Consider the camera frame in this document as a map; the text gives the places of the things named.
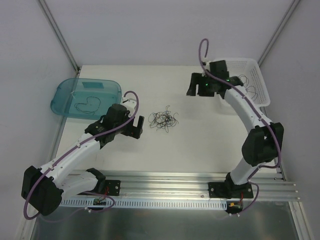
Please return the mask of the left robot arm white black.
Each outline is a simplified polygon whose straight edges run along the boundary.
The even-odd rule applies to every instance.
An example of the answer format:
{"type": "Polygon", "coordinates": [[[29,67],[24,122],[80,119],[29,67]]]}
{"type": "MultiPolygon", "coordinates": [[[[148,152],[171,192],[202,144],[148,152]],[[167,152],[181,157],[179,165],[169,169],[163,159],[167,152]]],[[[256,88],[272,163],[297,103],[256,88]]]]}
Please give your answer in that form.
{"type": "Polygon", "coordinates": [[[21,196],[25,200],[23,215],[32,220],[37,215],[28,215],[28,206],[38,215],[53,213],[63,200],[84,192],[104,196],[107,190],[105,176],[95,168],[84,170],[77,177],[68,175],[91,154],[97,153],[116,135],[139,139],[143,131],[144,117],[134,119],[139,109],[137,101],[125,100],[108,108],[107,113],[91,123],[84,134],[65,153],[39,168],[30,166],[24,171],[21,196]]]}

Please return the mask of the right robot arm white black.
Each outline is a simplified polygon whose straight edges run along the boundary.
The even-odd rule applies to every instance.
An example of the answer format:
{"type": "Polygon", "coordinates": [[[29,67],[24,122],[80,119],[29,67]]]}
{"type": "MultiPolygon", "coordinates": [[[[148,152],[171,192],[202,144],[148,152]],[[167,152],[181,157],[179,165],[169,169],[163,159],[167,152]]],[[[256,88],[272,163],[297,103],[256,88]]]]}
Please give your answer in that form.
{"type": "Polygon", "coordinates": [[[227,64],[201,61],[202,73],[192,73],[187,96],[214,97],[220,95],[237,113],[248,133],[242,147],[242,159],[223,182],[208,183],[211,198],[253,198],[250,179],[260,168],[268,168],[281,158],[284,127],[266,117],[248,95],[238,76],[230,76],[227,64]]]}

